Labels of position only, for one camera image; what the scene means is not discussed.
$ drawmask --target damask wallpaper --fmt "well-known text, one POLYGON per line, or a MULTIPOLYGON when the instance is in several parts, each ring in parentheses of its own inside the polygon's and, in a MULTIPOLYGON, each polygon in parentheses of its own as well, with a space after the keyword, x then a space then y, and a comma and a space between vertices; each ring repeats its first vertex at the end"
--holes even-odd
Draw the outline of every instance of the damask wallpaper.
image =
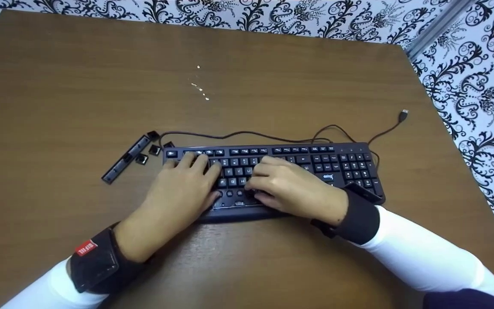
POLYGON ((479 0, 413 63, 494 213, 494 0, 479 0))
POLYGON ((1 8, 399 44, 450 0, 0 0, 1 8))

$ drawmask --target finger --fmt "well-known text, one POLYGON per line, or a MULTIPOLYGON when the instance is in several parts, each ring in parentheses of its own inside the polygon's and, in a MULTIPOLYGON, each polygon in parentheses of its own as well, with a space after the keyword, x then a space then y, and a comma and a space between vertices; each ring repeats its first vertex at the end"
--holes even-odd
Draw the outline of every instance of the finger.
POLYGON ((214 201, 216 201, 220 197, 221 197, 221 193, 218 191, 213 191, 213 192, 209 193, 207 195, 207 197, 205 198, 205 200, 203 201, 202 211, 211 207, 211 205, 214 204, 214 201))
POLYGON ((279 211, 282 211, 282 207, 281 207, 280 202, 278 202, 278 200, 273 196, 270 196, 270 195, 263 193, 263 192, 258 192, 255 194, 255 198, 257 200, 259 200, 261 203, 263 203, 264 205, 266 205, 272 209, 277 209, 279 211))
POLYGON ((270 164, 273 166, 286 166, 286 165, 290 164, 286 160, 274 158, 274 157, 270 157, 270 156, 262 157, 262 160, 260 160, 260 162, 263 164, 270 164))
POLYGON ((270 164, 257 164, 253 168, 253 176, 270 176, 276 170, 276 166, 270 164))
POLYGON ((177 165, 177 162, 175 159, 167 160, 165 164, 163 164, 163 170, 170 170, 171 168, 174 168, 177 165))
POLYGON ((272 193, 272 188, 270 184, 269 177, 263 176, 253 176, 249 181, 245 184, 245 190, 263 190, 266 192, 272 193))
POLYGON ((220 176, 220 171, 222 170, 222 166, 220 164, 213 164, 205 176, 207 177, 207 180, 210 182, 210 184, 214 184, 216 182, 216 179, 218 176, 220 176))
POLYGON ((192 161, 196 158, 196 154, 193 152, 187 152, 184 156, 182 156, 182 160, 178 164, 178 168, 190 168, 192 166, 192 161))
POLYGON ((192 169, 203 174, 203 171, 205 170, 205 167, 207 167, 208 162, 209 157, 207 156, 207 154, 200 154, 192 165, 192 169))

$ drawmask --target keyboard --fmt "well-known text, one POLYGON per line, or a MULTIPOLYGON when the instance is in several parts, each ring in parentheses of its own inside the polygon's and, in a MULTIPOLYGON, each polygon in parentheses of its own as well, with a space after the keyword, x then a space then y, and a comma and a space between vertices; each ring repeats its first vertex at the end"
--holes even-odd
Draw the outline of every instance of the keyboard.
POLYGON ((206 154, 209 165, 222 165, 220 178, 214 190, 222 197, 214 202, 198 222, 220 223, 277 218, 285 215, 262 205, 253 192, 243 187, 253 174, 253 167, 263 156, 272 156, 297 164, 317 176, 322 182, 338 188, 355 183, 380 197, 384 203, 383 188, 373 164, 367 143, 325 143, 295 145, 169 147, 163 152, 163 163, 180 161, 187 152, 206 154))

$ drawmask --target keycap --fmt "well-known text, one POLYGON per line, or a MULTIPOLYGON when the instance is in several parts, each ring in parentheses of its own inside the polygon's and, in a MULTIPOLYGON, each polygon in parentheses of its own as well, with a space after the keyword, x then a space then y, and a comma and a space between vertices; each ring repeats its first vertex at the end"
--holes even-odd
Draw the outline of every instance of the keycap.
POLYGON ((217 187, 219 188, 226 188, 228 185, 228 182, 226 182, 226 178, 219 178, 217 182, 217 187))
POLYGON ((309 164, 310 163, 310 157, 308 157, 308 156, 296 156, 296 162, 298 164, 309 164))
POLYGON ((228 186, 234 188, 238 186, 238 180, 236 178, 228 178, 228 186))

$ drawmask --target wooden table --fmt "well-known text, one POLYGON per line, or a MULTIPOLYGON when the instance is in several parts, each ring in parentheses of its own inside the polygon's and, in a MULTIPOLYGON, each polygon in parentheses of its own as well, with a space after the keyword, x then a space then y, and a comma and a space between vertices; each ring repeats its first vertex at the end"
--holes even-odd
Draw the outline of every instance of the wooden table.
MULTIPOLYGON (((161 156, 112 185, 100 177, 147 131, 301 139, 336 123, 366 141, 404 108, 408 120, 373 146, 386 207, 494 272, 494 216, 400 47, 5 11, 0 305, 141 203, 161 156)), ((293 218, 194 227, 160 256, 109 307, 392 308, 406 291, 362 250, 293 218)))

